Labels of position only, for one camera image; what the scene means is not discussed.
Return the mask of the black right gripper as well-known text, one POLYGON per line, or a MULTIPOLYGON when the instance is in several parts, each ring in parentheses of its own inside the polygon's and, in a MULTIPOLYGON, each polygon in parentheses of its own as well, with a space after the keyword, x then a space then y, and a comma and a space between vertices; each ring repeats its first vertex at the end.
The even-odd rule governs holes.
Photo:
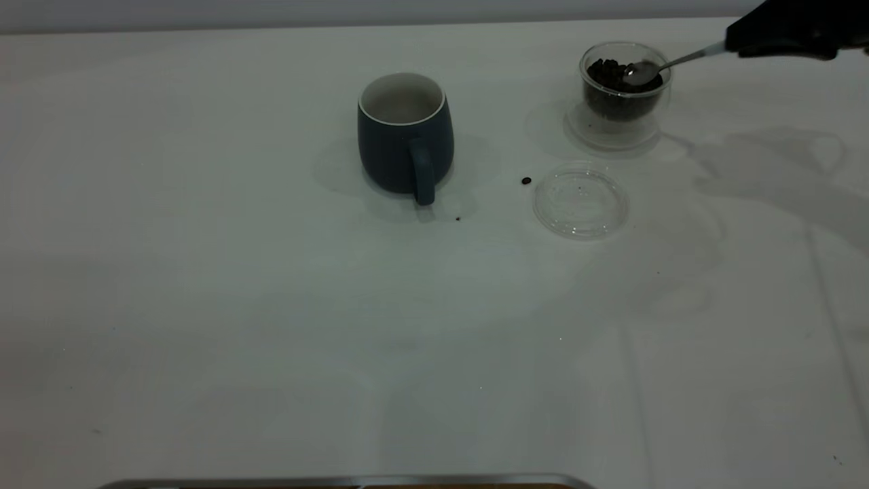
MULTIPOLYGON (((868 49, 868 1, 835 1, 841 49, 868 49)), ((830 34, 829 1, 764 1, 726 29, 725 47, 740 58, 808 58, 838 55, 830 34)))

